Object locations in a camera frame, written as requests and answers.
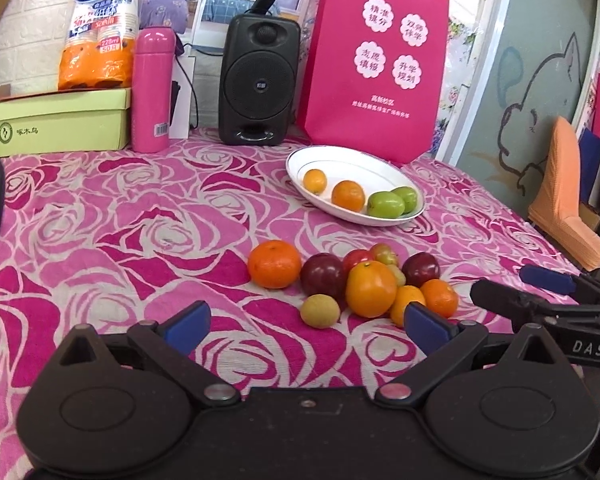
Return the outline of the large orange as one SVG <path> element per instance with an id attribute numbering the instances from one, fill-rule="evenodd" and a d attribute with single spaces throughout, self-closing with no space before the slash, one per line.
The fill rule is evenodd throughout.
<path id="1" fill-rule="evenodd" d="M 366 204 L 362 186 L 351 180 L 338 182 L 332 189 L 330 198 L 335 206 L 353 212 L 361 212 Z"/>

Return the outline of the black speaker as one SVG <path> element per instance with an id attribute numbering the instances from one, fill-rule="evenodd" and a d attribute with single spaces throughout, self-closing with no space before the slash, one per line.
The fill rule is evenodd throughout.
<path id="1" fill-rule="evenodd" d="M 228 25 L 219 88 L 219 137 L 227 145 L 285 140 L 298 76 L 300 26 L 256 0 Z"/>

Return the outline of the small yellow orange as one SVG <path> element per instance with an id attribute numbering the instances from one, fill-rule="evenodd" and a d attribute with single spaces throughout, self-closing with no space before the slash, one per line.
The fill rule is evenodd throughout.
<path id="1" fill-rule="evenodd" d="M 302 184 L 308 192 L 320 195 L 327 186 L 326 174 L 319 169 L 310 169 L 304 174 Z"/>

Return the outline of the small green-brown fruit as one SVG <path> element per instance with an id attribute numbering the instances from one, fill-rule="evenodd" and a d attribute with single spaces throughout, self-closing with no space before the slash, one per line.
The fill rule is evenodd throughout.
<path id="1" fill-rule="evenodd" d="M 331 296 L 316 294 L 309 296 L 300 307 L 300 318 L 313 328 L 329 328 L 339 321 L 340 307 Z"/>

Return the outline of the small yellowish fruit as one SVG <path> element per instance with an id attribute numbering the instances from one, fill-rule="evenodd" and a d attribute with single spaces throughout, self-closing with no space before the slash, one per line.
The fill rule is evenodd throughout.
<path id="1" fill-rule="evenodd" d="M 396 279 L 396 286 L 402 287 L 406 284 L 406 277 L 398 266 L 395 264 L 387 264 L 387 268 Z"/>

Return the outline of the tangerine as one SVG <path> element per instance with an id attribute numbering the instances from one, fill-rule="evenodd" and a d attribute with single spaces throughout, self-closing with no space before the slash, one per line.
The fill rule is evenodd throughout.
<path id="1" fill-rule="evenodd" d="M 266 289 L 283 289 L 298 280 L 302 261 L 291 244 L 268 240 L 253 248 L 247 266 L 253 283 Z"/>
<path id="2" fill-rule="evenodd" d="M 460 298 L 451 285 L 440 278 L 429 280 L 420 286 L 425 297 L 426 307 L 442 318 L 452 318 L 456 313 Z"/>

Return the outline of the white round plate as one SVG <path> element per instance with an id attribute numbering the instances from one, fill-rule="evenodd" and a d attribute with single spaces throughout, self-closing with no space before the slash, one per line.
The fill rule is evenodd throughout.
<path id="1" fill-rule="evenodd" d="M 325 188 L 319 193 L 304 185 L 304 177 L 312 170 L 321 171 L 326 179 Z M 291 183 L 310 204 L 358 226 L 400 226 L 419 217 L 425 210 L 424 194 L 410 178 L 388 162 L 352 148 L 327 145 L 299 148 L 287 157 L 286 171 Z M 364 193 L 365 203 L 359 211 L 332 202 L 332 191 L 344 181 L 357 184 Z M 414 191 L 413 208 L 396 218 L 374 217 L 367 212 L 370 196 L 389 193 L 395 188 L 411 188 Z"/>

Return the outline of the round green apple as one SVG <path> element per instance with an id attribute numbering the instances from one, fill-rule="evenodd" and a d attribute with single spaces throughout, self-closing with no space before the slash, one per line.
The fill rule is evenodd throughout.
<path id="1" fill-rule="evenodd" d="M 399 196 L 404 203 L 404 214 L 410 214 L 416 209 L 418 204 L 418 195 L 414 188 L 411 186 L 399 186 L 392 190 L 393 194 Z"/>

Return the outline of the small red plum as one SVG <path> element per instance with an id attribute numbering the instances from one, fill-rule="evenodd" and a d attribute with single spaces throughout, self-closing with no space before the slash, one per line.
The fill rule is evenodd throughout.
<path id="1" fill-rule="evenodd" d="M 345 274 L 348 274 L 359 263 L 373 260 L 372 253 L 367 249 L 353 249 L 342 259 L 342 267 Z"/>

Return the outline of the pink thermos bottle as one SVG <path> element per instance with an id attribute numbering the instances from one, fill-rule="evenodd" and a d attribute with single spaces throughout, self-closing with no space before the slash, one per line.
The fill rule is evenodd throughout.
<path id="1" fill-rule="evenodd" d="M 131 90 L 131 142 L 137 153 L 169 146 L 174 52 L 171 27 L 148 27 L 138 34 Z"/>

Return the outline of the white box behind thermos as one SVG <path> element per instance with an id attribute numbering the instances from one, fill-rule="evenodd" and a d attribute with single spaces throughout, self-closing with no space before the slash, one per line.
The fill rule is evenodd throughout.
<path id="1" fill-rule="evenodd" d="M 192 56 L 179 56 L 172 70 L 172 112 L 169 139 L 183 140 L 188 137 L 192 121 L 195 59 Z"/>

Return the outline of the light green box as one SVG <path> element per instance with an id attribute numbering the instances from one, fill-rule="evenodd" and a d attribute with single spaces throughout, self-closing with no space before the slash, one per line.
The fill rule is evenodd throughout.
<path id="1" fill-rule="evenodd" d="M 131 91 L 92 89 L 0 101 L 0 157 L 117 151 L 129 141 Z"/>

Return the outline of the dark red plum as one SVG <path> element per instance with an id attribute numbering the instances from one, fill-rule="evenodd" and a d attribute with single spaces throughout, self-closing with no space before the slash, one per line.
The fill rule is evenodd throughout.
<path id="1" fill-rule="evenodd" d="M 433 255 L 428 252 L 419 252 L 408 257 L 402 266 L 405 283 L 420 287 L 431 280 L 440 278 L 440 264 Z"/>
<path id="2" fill-rule="evenodd" d="M 302 264 L 300 285 L 306 296 L 325 295 L 342 304 L 346 283 L 343 263 L 335 255 L 321 252 Z"/>

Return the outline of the big orange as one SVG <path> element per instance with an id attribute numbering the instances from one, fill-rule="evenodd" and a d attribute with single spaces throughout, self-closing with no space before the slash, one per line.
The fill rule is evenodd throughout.
<path id="1" fill-rule="evenodd" d="M 378 318 L 391 308 L 397 291 L 396 278 L 388 266 L 379 261 L 364 261 L 349 272 L 346 303 L 362 318 Z"/>

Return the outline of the orange fabric chair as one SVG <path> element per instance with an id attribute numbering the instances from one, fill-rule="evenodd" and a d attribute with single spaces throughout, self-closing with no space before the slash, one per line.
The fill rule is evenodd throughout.
<path id="1" fill-rule="evenodd" d="M 554 122 L 545 174 L 528 217 L 585 271 L 600 269 L 600 236 L 585 224 L 580 209 L 580 150 L 566 118 Z"/>

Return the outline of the pink tote bag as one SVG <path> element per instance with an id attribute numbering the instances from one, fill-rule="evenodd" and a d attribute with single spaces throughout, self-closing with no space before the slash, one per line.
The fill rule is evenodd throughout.
<path id="1" fill-rule="evenodd" d="M 298 126 L 317 144 L 406 164 L 429 150 L 448 0 L 320 0 Z"/>

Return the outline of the yellow-red plum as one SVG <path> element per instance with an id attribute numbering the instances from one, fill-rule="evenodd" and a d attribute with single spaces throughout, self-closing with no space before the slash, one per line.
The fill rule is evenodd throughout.
<path id="1" fill-rule="evenodd" d="M 370 255 L 386 266 L 398 266 L 399 257 L 396 251 L 386 243 L 378 243 L 370 248 Z"/>

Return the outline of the oval green fruit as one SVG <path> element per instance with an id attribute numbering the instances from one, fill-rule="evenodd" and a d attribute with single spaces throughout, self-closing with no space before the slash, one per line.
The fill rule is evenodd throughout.
<path id="1" fill-rule="evenodd" d="M 374 218 L 396 219 L 405 212 L 402 198 L 393 192 L 382 191 L 372 194 L 366 205 L 366 214 Z"/>

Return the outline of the small orange front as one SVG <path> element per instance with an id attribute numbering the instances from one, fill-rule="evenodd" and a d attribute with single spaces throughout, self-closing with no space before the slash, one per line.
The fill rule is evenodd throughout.
<path id="1" fill-rule="evenodd" d="M 396 326 L 404 326 L 405 310 L 411 302 L 426 306 L 426 298 L 418 287 L 412 285 L 400 286 L 396 290 L 396 299 L 389 310 L 391 321 Z"/>

